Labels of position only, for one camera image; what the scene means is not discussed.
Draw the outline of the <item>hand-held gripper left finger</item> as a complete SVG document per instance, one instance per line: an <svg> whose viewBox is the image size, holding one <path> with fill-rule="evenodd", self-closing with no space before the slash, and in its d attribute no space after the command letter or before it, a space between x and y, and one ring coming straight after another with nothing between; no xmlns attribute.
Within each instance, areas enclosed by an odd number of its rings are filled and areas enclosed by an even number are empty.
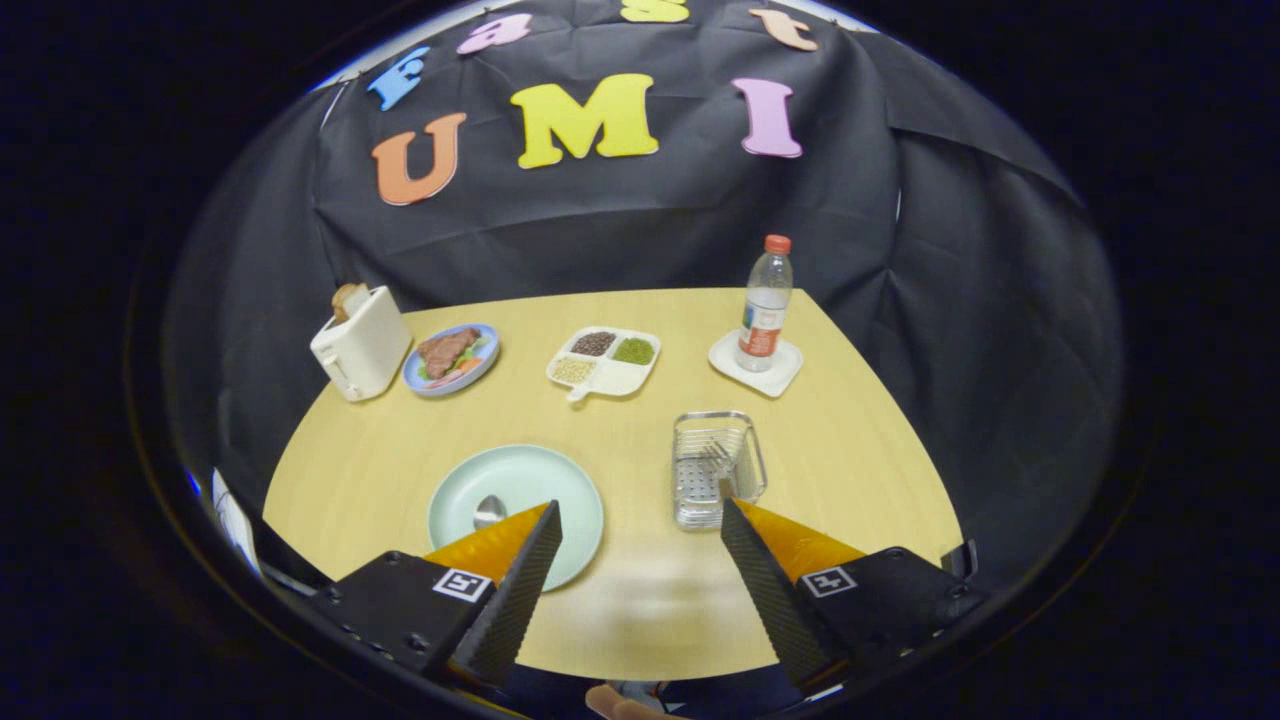
<svg viewBox="0 0 1280 720"><path fill-rule="evenodd" d="M417 676L497 687L515 666L562 539L552 500L425 556L387 551L316 588L310 607Z"/></svg>

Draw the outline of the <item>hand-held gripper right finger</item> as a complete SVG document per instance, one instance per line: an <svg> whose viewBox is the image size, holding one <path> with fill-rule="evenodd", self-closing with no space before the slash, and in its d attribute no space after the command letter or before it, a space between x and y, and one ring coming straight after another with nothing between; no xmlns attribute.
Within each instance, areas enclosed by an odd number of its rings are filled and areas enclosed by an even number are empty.
<svg viewBox="0 0 1280 720"><path fill-rule="evenodd" d="M865 553L740 498L722 503L719 537L799 689L882 682L986 603L905 547Z"/></svg>

